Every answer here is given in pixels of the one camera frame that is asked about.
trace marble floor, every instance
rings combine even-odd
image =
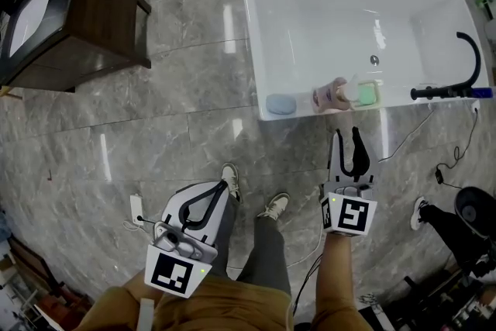
[[[383,302],[442,267],[449,251],[430,227],[409,227],[420,195],[443,209],[456,189],[437,185],[434,168],[462,149],[474,121],[466,102],[416,105],[279,122],[260,122],[243,0],[148,0],[152,69],[133,67],[90,81],[76,94],[17,90],[0,101],[0,205],[14,234],[43,255],[56,277],[98,297],[145,263],[148,237],[130,232],[129,195],[143,196],[155,219],[176,189],[219,177],[225,161],[241,173],[245,204],[231,241],[236,276],[253,244],[252,218],[279,191],[291,201],[281,217],[296,293],[322,250],[318,185],[326,179],[330,136],[358,126],[381,162],[377,214],[370,233],[353,239],[356,293]],[[485,16],[467,0],[486,62]],[[232,10],[225,42],[223,13]],[[413,134],[410,132],[422,122]],[[447,182],[496,189],[496,105],[484,101],[473,142]],[[312,317],[315,279],[297,321]]]

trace sneaker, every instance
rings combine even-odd
[[[226,163],[222,166],[222,179],[227,182],[229,193],[233,195],[238,202],[242,202],[239,193],[239,175],[238,169],[232,163]]]
[[[419,197],[415,202],[415,207],[413,208],[413,214],[412,217],[410,218],[410,227],[413,230],[420,229],[420,225],[423,223],[422,219],[420,218],[420,209],[422,207],[425,207],[426,205],[429,205],[429,202],[427,202],[424,199],[424,196]]]
[[[279,215],[286,209],[288,205],[289,195],[288,193],[280,193],[275,195],[272,200],[270,200],[269,205],[265,206],[265,211],[257,215],[257,218],[262,218],[264,216],[271,217],[274,221],[277,221]]]

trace gray pants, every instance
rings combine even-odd
[[[238,201],[229,196],[226,210],[222,216],[217,233],[217,251],[219,254],[212,262],[210,274],[227,278],[227,259],[229,256],[229,239],[233,232]],[[277,223],[269,217],[255,218],[255,244],[237,281],[276,288],[291,295],[288,269],[284,259],[284,238],[277,230]]]

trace power outlet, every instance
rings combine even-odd
[[[141,196],[139,195],[131,195],[131,216],[133,218],[133,223],[138,226],[143,226],[143,221],[139,221],[138,217],[143,217],[143,203]]]
[[[472,113],[475,113],[475,110],[477,110],[477,113],[481,112],[481,101],[476,100],[472,103]]]

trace white bathtub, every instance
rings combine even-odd
[[[379,84],[381,106],[427,102],[410,90],[460,83],[474,71],[474,52],[456,32],[481,48],[465,0],[244,1],[264,120],[313,115],[311,90],[355,73]],[[487,86],[482,58],[474,87]],[[294,96],[296,113],[268,112],[266,97],[275,93]]]

